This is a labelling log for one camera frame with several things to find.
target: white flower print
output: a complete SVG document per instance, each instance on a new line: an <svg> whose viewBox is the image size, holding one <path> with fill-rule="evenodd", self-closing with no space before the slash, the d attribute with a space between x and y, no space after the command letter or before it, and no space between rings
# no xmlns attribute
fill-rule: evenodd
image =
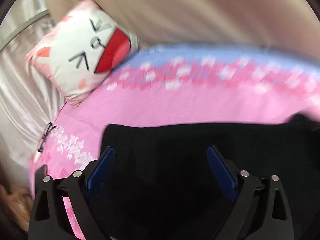
<svg viewBox="0 0 320 240"><path fill-rule="evenodd" d="M62 138L61 138L61 143L65 144L67 142L67 140L68 140L68 136L63 135Z"/></svg>
<svg viewBox="0 0 320 240"><path fill-rule="evenodd" d="M173 80L173 81L170 81L170 82L167 82L165 84L165 88L167 90L176 90L178 89L179 87L181 86L181 83L177 80Z"/></svg>
<svg viewBox="0 0 320 240"><path fill-rule="evenodd" d="M86 152L83 152L83 153L80 154L78 162L84 163L87 158L88 158L88 154Z"/></svg>
<svg viewBox="0 0 320 240"><path fill-rule="evenodd" d="M78 149L82 149L83 148L83 144L84 144L84 141L82 141L82 142L77 142L77 144L76 144L76 150L78 150Z"/></svg>
<svg viewBox="0 0 320 240"><path fill-rule="evenodd" d="M255 86L255 91L259 94L265 94L272 88L272 85L269 83L260 83Z"/></svg>
<svg viewBox="0 0 320 240"><path fill-rule="evenodd" d="M300 85L300 79L288 78L288 80L285 83L289 88L295 89L298 85Z"/></svg>
<svg viewBox="0 0 320 240"><path fill-rule="evenodd" d="M201 65L208 65L209 67L213 67L216 59L214 57L203 57L201 60Z"/></svg>
<svg viewBox="0 0 320 240"><path fill-rule="evenodd" d="M57 137L57 139L58 139L58 143L60 143L60 142L61 142L61 138L62 138L62 134L60 133L60 134L58 135L58 137Z"/></svg>
<svg viewBox="0 0 320 240"><path fill-rule="evenodd" d="M183 58L182 57L176 57L174 59L171 60L171 65L173 67L178 66L179 64L183 63Z"/></svg>
<svg viewBox="0 0 320 240"><path fill-rule="evenodd" d="M156 77L156 73L154 71L150 71L146 74L146 81L153 81Z"/></svg>
<svg viewBox="0 0 320 240"><path fill-rule="evenodd" d="M235 72L235 69L231 69L229 66L226 66L220 71L219 78L222 80L231 79Z"/></svg>
<svg viewBox="0 0 320 240"><path fill-rule="evenodd" d="M177 76L182 77L182 76L187 76L191 72L191 67L189 66L182 66L179 67L177 70Z"/></svg>
<svg viewBox="0 0 320 240"><path fill-rule="evenodd" d="M265 70L267 72L273 72L273 73L278 73L280 70L280 66L278 63L270 61L268 64L265 66Z"/></svg>
<svg viewBox="0 0 320 240"><path fill-rule="evenodd" d="M71 145L69 149L69 153L73 153L75 151L75 145Z"/></svg>
<svg viewBox="0 0 320 240"><path fill-rule="evenodd" d="M150 62L144 62L140 65L141 70L147 71L149 68L151 68L151 63Z"/></svg>
<svg viewBox="0 0 320 240"><path fill-rule="evenodd" d="M241 59L239 59L239 65L245 67L250 62L250 60L251 58L249 56L243 56Z"/></svg>
<svg viewBox="0 0 320 240"><path fill-rule="evenodd" d="M89 164L89 162L94 161L94 158L89 155L88 158L83 162L83 164L81 165L81 167L79 168L79 170L83 171L84 168Z"/></svg>
<svg viewBox="0 0 320 240"><path fill-rule="evenodd" d="M74 156L75 164L82 163L85 167L86 163L94 160L91 153L81 152L84 148L84 140L78 141L79 137L71 134L70 136L63 133L63 127L57 128L58 132L54 136L58 139L56 142L58 144L57 151L63 153L64 150L68 152L67 159L71 160Z"/></svg>
<svg viewBox="0 0 320 240"><path fill-rule="evenodd" d="M63 146L62 144L59 144L58 148L57 148L58 152L63 152Z"/></svg>
<svg viewBox="0 0 320 240"><path fill-rule="evenodd" d="M251 75L251 77L255 80L261 80L266 76L266 72L263 71L261 68L257 68Z"/></svg>
<svg viewBox="0 0 320 240"><path fill-rule="evenodd" d="M74 154L75 154L75 158L79 158L80 154L81 154L81 151L80 150L75 150L74 151Z"/></svg>
<svg viewBox="0 0 320 240"><path fill-rule="evenodd" d="M305 83L306 90L311 93L313 90L316 89L317 87L317 82L313 78L313 75L311 75L308 79L308 81Z"/></svg>
<svg viewBox="0 0 320 240"><path fill-rule="evenodd" d="M108 85L107 90L108 91L113 91L117 87L117 82L113 82L112 84Z"/></svg>
<svg viewBox="0 0 320 240"><path fill-rule="evenodd" d="M71 134L71 138L70 138L70 140L69 140L69 144L74 143L74 142L75 142L75 140L76 140L76 137L75 137L75 136L73 136L73 134Z"/></svg>
<svg viewBox="0 0 320 240"><path fill-rule="evenodd" d="M300 66L295 66L290 72L292 78L297 78L303 73L303 68L301 68Z"/></svg>
<svg viewBox="0 0 320 240"><path fill-rule="evenodd" d="M56 127L55 129L53 129L50 133L49 133L49 135L50 135L50 137L56 137L57 135L58 135L58 131L59 131L59 128L58 127Z"/></svg>
<svg viewBox="0 0 320 240"><path fill-rule="evenodd" d="M119 80L125 80L129 77L129 71L122 73L119 77Z"/></svg>

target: black fabric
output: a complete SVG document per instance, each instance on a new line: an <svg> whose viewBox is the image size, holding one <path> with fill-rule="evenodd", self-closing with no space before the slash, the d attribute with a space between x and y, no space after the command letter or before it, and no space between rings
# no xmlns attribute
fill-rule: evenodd
<svg viewBox="0 0 320 240"><path fill-rule="evenodd" d="M299 240L319 240L320 239L320 210L315 216L308 230L302 235Z"/></svg>
<svg viewBox="0 0 320 240"><path fill-rule="evenodd" d="M111 146L116 163L90 208L119 240L209 240L231 207L206 162L215 145L239 169L280 177L299 239L320 208L317 125L301 116L281 125L109 125L101 149Z"/></svg>

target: pink bed sheet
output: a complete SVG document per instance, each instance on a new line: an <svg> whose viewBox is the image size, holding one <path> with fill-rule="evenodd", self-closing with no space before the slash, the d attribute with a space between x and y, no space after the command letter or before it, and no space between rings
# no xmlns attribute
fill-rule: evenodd
<svg viewBox="0 0 320 240"><path fill-rule="evenodd" d="M138 70L123 67L78 108L66 104L39 160L30 161L30 181L43 164L54 179L83 170L98 158L101 136L111 123L136 127L199 122L276 124L297 112L319 119L319 84L310 74L252 63L244 67L204 60L200 64L210 78L192 78L199 65L180 58L157 68L148 62ZM144 82L133 82L132 75L142 76ZM84 239L68 199L65 206L76 237Z"/></svg>

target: pillow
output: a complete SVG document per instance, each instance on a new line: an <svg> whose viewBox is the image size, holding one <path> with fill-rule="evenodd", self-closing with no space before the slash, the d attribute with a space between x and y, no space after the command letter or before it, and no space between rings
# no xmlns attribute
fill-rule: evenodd
<svg viewBox="0 0 320 240"><path fill-rule="evenodd" d="M138 43L94 1L83 0L26 58L77 107Z"/></svg>

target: eyeglasses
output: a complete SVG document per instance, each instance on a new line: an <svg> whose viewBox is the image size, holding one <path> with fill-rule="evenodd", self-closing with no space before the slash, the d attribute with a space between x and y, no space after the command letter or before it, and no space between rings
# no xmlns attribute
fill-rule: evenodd
<svg viewBox="0 0 320 240"><path fill-rule="evenodd" d="M57 126L53 126L52 122L49 122L46 126L46 128L44 129L44 132L42 134L41 139L38 141L38 145L37 145L37 151L42 153L43 151L43 147L44 147L44 143L45 143L45 139L47 138L47 136L49 135L49 133L56 128Z"/></svg>

